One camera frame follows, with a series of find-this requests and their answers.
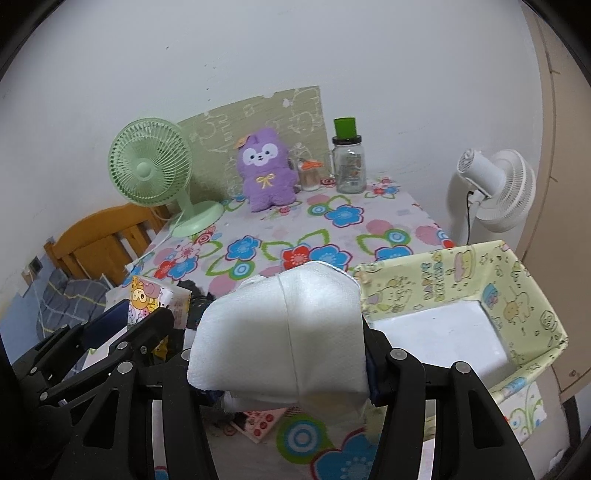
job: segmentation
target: purple plush toy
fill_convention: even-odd
[[[249,199],[251,211],[295,202],[298,175],[290,169],[287,146],[272,128],[261,128],[248,136],[238,149],[236,168],[244,180],[242,193]]]

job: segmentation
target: folded towel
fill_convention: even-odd
[[[368,382],[359,284],[324,262],[250,278],[203,314],[187,379],[226,391],[226,411],[299,405],[329,424],[361,418]]]

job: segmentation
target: plush toy tag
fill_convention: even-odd
[[[244,137],[240,137],[236,141],[236,144],[234,145],[234,148],[238,149],[238,148],[242,147],[246,143],[247,140],[248,140],[248,135],[244,135]]]

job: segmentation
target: wooden bed frame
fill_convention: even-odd
[[[149,209],[132,203],[107,208],[75,223],[55,242],[44,245],[56,268],[72,278],[97,280],[102,274],[120,285],[127,276],[125,266],[132,261],[121,243],[125,238],[137,256],[150,244],[147,223],[156,233],[170,217],[165,206]]]

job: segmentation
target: electrical outlet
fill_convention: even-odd
[[[33,278],[37,278],[42,268],[43,264],[39,260],[39,257],[33,258],[33,260],[31,260],[31,263],[29,263],[29,271],[31,272]]]

